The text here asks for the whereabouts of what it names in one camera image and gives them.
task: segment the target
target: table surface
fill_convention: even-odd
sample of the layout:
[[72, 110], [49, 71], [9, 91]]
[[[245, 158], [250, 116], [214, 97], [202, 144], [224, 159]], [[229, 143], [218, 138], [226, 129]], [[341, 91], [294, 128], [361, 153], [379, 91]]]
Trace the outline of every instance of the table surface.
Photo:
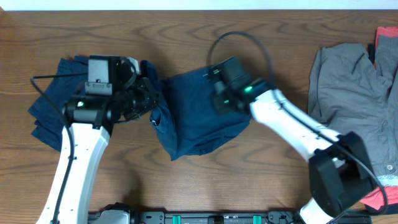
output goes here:
[[[211, 43], [231, 30], [259, 37], [272, 54], [279, 88], [303, 110], [317, 50], [373, 42], [398, 11], [4, 12], [0, 16], [0, 223], [33, 223], [46, 202], [59, 153], [30, 135], [27, 112], [38, 94], [32, 75], [57, 71], [60, 58], [116, 54], [147, 59], [162, 78], [205, 65]], [[214, 61], [238, 55], [266, 78], [255, 46], [223, 42]], [[45, 88], [49, 81], [40, 81]], [[99, 165], [91, 210], [114, 202], [169, 211], [300, 208], [308, 202], [307, 165], [270, 129], [251, 122], [211, 154], [171, 162], [149, 115], [116, 125]], [[374, 223], [398, 223], [398, 216]]]

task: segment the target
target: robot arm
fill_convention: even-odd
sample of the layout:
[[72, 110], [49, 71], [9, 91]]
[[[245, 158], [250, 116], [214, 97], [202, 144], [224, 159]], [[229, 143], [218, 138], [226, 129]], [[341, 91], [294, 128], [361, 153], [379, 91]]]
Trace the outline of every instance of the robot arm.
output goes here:
[[[56, 221], [59, 223], [87, 223], [98, 165], [108, 145], [114, 123], [119, 122], [121, 115], [125, 121], [139, 118], [157, 105], [159, 96], [160, 93], [155, 90], [148, 77], [139, 74], [137, 60], [118, 56], [90, 56], [85, 95], [73, 95], [63, 110], [67, 121], [72, 124], [69, 129], [74, 143], [72, 166], [67, 171], [71, 149], [70, 137], [64, 127], [57, 171], [47, 203], [37, 223], [52, 223], [55, 212], [58, 212]], [[68, 179], [59, 200], [63, 178], [67, 172]], [[60, 203], [59, 209], [56, 209], [57, 203]], [[130, 221], [129, 213], [121, 212], [113, 215], [113, 220], [108, 223], [119, 223], [115, 217], [128, 220], [125, 223]]]
[[[73, 123], [70, 127], [75, 143], [75, 158], [70, 169], [59, 208], [60, 223], [87, 223], [91, 193], [98, 164], [108, 145], [110, 135], [104, 127], [93, 129], [92, 124]], [[38, 224], [49, 224], [54, 215], [55, 204], [67, 169], [70, 154], [69, 137], [62, 131], [62, 150], [50, 195]]]
[[340, 151], [348, 151], [373, 172], [365, 146], [355, 133], [341, 135], [321, 125], [264, 80], [252, 81], [234, 57], [211, 67], [209, 76], [219, 113], [251, 114], [308, 162], [313, 198], [300, 211], [306, 224], [328, 223], [377, 187], [368, 172]]

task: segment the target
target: dark blue fabric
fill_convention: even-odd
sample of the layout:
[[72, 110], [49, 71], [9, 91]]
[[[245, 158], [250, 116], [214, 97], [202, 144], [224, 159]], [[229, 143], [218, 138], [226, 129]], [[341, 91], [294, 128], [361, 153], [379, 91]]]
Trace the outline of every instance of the dark blue fabric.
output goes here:
[[[75, 56], [75, 60], [61, 59], [58, 65], [57, 75], [66, 75], [71, 73], [82, 73], [88, 71], [88, 58]], [[70, 99], [75, 92], [79, 83], [87, 80], [87, 75], [79, 77], [54, 78], [49, 87], [46, 89], [51, 100], [62, 109], [63, 105]], [[57, 151], [61, 151], [62, 144], [62, 128], [63, 124], [54, 112], [53, 108], [40, 97], [29, 108], [28, 112], [34, 116], [36, 129], [32, 131], [32, 135], [45, 144], [48, 144]]]
[[150, 120], [172, 161], [213, 152], [249, 125], [249, 115], [217, 113], [206, 68], [161, 80], [159, 88], [164, 101], [152, 110]]
[[[212, 102], [213, 85], [206, 77], [207, 69], [196, 70], [168, 80], [157, 80], [155, 67], [148, 61], [140, 64], [163, 99], [152, 110], [150, 120], [160, 143], [172, 160], [183, 155], [202, 155], [214, 151], [235, 138], [249, 124], [250, 116], [239, 113], [218, 115]], [[88, 58], [76, 56], [74, 61], [61, 59], [57, 75], [88, 71]], [[56, 78], [45, 93], [61, 109], [77, 86], [87, 76]], [[37, 121], [32, 135], [60, 151], [63, 124], [51, 106], [40, 97], [29, 113]]]

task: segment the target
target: gray cloth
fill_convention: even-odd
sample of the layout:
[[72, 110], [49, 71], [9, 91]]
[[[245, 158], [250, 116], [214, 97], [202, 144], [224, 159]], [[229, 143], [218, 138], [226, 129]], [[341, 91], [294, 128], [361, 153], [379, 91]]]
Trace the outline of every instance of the gray cloth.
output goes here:
[[311, 71], [308, 114], [341, 134], [359, 134], [375, 174], [390, 185], [398, 180], [397, 38], [380, 36], [375, 64], [361, 44], [322, 48]]

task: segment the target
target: green clip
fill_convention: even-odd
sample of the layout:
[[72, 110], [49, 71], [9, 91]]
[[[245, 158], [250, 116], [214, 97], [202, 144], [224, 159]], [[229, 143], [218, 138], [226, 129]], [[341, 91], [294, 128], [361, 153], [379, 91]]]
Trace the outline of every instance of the green clip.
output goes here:
[[253, 215], [253, 224], [261, 224], [261, 216]]
[[173, 224], [181, 224], [181, 216], [173, 215]]

